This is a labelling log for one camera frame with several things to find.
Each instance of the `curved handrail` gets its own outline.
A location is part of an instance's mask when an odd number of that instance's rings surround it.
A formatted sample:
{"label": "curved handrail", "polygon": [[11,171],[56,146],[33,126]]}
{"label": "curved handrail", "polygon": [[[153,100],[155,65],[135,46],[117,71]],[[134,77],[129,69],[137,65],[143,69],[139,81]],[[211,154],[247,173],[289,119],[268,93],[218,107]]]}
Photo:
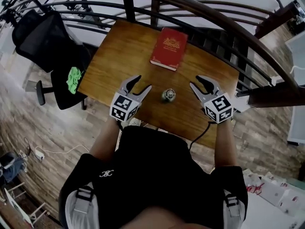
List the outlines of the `curved handrail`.
{"label": "curved handrail", "polygon": [[[29,3],[35,0],[24,0],[23,2],[11,7],[10,9],[15,9],[23,4]],[[290,85],[293,91],[299,94],[298,84],[295,82],[293,77],[285,72],[278,61],[273,57],[269,49],[260,42],[256,37],[254,37],[249,31],[235,23],[232,19],[226,17],[220,12],[204,5],[195,0],[159,0],[161,2],[169,3],[178,8],[192,12],[193,14],[205,18],[210,22],[218,25],[226,31],[229,31],[237,38],[246,42],[250,48],[252,48],[256,53],[258,53],[270,66]]]}

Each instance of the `tiled floor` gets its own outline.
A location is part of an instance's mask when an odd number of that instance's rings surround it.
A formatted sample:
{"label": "tiled floor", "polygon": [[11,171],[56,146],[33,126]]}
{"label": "tiled floor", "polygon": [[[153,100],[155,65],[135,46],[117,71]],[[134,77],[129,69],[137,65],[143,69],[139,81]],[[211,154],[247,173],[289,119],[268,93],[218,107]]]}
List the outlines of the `tiled floor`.
{"label": "tiled floor", "polygon": [[[287,69],[291,57],[284,40],[289,37],[286,28],[267,35],[262,41],[277,54]],[[264,63],[257,59],[261,67]],[[50,75],[34,67],[29,80],[50,85]],[[46,94],[46,104],[39,106],[35,92],[24,92],[15,86],[0,67],[0,139],[4,148],[18,152],[25,150],[24,137],[32,149],[41,146],[53,151],[68,151],[78,144],[90,149],[108,117],[109,108],[92,99],[88,108],[80,104],[59,110],[54,94]],[[270,171],[283,177],[296,177],[305,148],[286,144],[292,108],[250,109],[234,116],[234,135],[239,163],[242,168],[265,174]],[[58,194],[65,179],[85,149],[78,148],[67,155],[46,154],[40,163],[33,155],[28,161],[28,173],[21,173],[25,187],[39,201],[47,202],[47,209],[57,217]],[[210,172],[214,164],[214,150],[193,145],[192,156],[204,171]]]}

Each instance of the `metal railing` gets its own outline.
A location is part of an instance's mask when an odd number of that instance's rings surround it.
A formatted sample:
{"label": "metal railing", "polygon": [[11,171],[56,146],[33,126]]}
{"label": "metal railing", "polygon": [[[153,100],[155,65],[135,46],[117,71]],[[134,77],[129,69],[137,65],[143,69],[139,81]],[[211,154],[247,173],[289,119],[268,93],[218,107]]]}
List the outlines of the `metal railing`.
{"label": "metal railing", "polygon": [[[88,11],[79,11],[79,10],[60,10],[58,11],[60,14],[76,14],[80,15],[80,19],[73,19],[73,18],[65,18],[63,17],[62,19],[64,21],[72,21],[72,22],[81,22],[83,24],[88,24],[88,25],[97,25],[99,26],[99,29],[93,28],[90,26],[80,26],[76,24],[67,24],[69,27],[74,27],[74,28],[79,28],[79,29],[84,29],[84,30],[89,30],[89,31],[94,31],[98,33],[103,33],[107,34],[108,32],[106,30],[100,29],[100,28],[111,28],[112,25],[109,23],[104,22],[106,19],[110,20],[127,20],[133,23],[138,23],[142,24],[144,26],[151,27],[156,30],[161,30],[161,27],[158,27],[155,24],[147,24],[147,23],[142,23],[141,21],[137,21],[136,17],[138,14],[144,14],[148,15],[149,18],[157,18],[161,19],[164,21],[167,21],[169,23],[172,23],[178,27],[184,28],[187,31],[191,31],[193,35],[200,35],[203,36],[204,38],[217,43],[220,47],[223,47],[225,50],[229,51],[231,54],[235,55],[238,59],[244,60],[252,69],[254,69],[262,79],[266,81],[266,84],[261,84],[259,83],[258,80],[256,80],[254,77],[252,77],[251,74],[248,74],[244,69],[239,68],[235,63],[231,62],[230,60],[225,59],[224,57],[219,56],[215,52],[204,48],[203,46],[199,45],[198,43],[189,40],[189,43],[209,52],[210,54],[214,55],[217,58],[220,58],[224,62],[226,62],[228,65],[231,67],[235,68],[240,74],[242,74],[245,78],[247,78],[249,81],[251,81],[256,87],[264,87],[266,85],[271,85],[272,81],[271,78],[261,69],[259,68],[253,61],[248,59],[245,55],[240,53],[236,48],[233,46],[229,46],[226,42],[222,41],[221,39],[218,39],[214,37],[213,35],[206,33],[204,30],[201,28],[197,28],[195,26],[192,26],[188,23],[185,23],[181,20],[178,20],[174,18],[173,16],[165,15],[162,14],[161,12],[164,12],[164,10],[160,11],[155,11],[153,9],[147,10],[145,8],[148,8],[149,6],[144,6],[144,7],[135,7],[133,4],[133,0],[123,0],[123,4],[118,4],[118,3],[110,3],[110,2],[100,2],[100,1],[63,1],[63,2],[51,2],[51,3],[45,3],[45,4],[40,4],[39,2],[36,3],[37,6],[32,6],[32,7],[27,7],[27,8],[22,8],[20,10],[20,7],[29,4],[32,1],[38,2],[38,0],[24,0],[20,2],[19,4],[16,4],[12,7],[10,7],[8,10],[4,11],[0,16],[5,16],[7,13],[13,13],[15,11],[18,11],[18,13],[15,13],[14,16],[16,19],[18,19],[21,14],[26,12],[27,10],[30,9],[36,9],[39,8],[41,11],[40,13],[45,13],[49,9],[54,9],[53,7],[56,5],[69,5],[69,6],[75,6],[75,5],[86,5],[86,6],[104,6],[104,7],[112,7],[112,8],[118,8],[124,10],[123,13],[126,14],[126,17],[120,17],[120,14],[116,15],[109,15],[109,14],[102,14],[102,13],[95,13],[92,10]],[[195,1],[195,0],[152,0],[152,1],[158,1],[160,4],[170,4],[178,9],[188,11],[192,13],[192,15],[204,18],[215,25],[223,28],[228,34],[233,35],[236,37],[238,40],[244,42],[248,47],[252,48],[262,59],[264,59],[283,79],[284,81],[288,84],[290,87],[291,91],[294,92],[295,94],[299,93],[299,87],[297,83],[294,81],[293,77],[289,75],[288,73],[285,72],[285,70],[282,68],[282,66],[279,64],[279,62],[273,57],[272,53],[269,51],[269,49],[266,48],[266,46],[261,43],[256,37],[254,37],[250,32],[248,32],[245,28],[237,24],[235,21],[232,19],[226,17],[225,15],[221,14],[220,12],[224,12],[224,10],[215,10],[210,7],[208,7],[205,4],[208,3],[216,3],[216,1]],[[223,3],[223,4],[230,4],[232,3],[227,3],[227,2],[220,2],[217,1],[217,4]],[[249,6],[246,5],[241,5],[238,4],[237,6],[244,7],[244,8],[249,8]],[[102,18],[99,21],[91,21],[84,19],[85,16],[92,16],[94,18]],[[241,82],[243,86],[242,91],[240,94],[242,95],[251,95],[252,87],[245,82]]]}

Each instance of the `black mesh backrest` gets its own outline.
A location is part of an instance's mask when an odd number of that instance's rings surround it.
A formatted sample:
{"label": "black mesh backrest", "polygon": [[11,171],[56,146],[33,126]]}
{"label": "black mesh backrest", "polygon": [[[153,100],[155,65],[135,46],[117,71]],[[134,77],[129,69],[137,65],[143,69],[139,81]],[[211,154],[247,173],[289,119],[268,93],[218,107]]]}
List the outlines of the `black mesh backrest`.
{"label": "black mesh backrest", "polygon": [[18,54],[32,60],[46,72],[68,65],[71,67],[76,61],[78,46],[67,34],[58,12],[45,14],[36,24],[30,25],[31,30],[23,29],[25,26],[19,23],[13,32]]}

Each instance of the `red book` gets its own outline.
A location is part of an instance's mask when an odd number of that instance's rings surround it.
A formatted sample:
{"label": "red book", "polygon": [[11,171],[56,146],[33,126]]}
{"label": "red book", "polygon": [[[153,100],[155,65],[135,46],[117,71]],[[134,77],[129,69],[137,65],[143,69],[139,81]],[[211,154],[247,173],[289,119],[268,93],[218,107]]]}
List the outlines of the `red book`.
{"label": "red book", "polygon": [[176,71],[183,57],[187,35],[163,28],[154,47],[151,63]]}

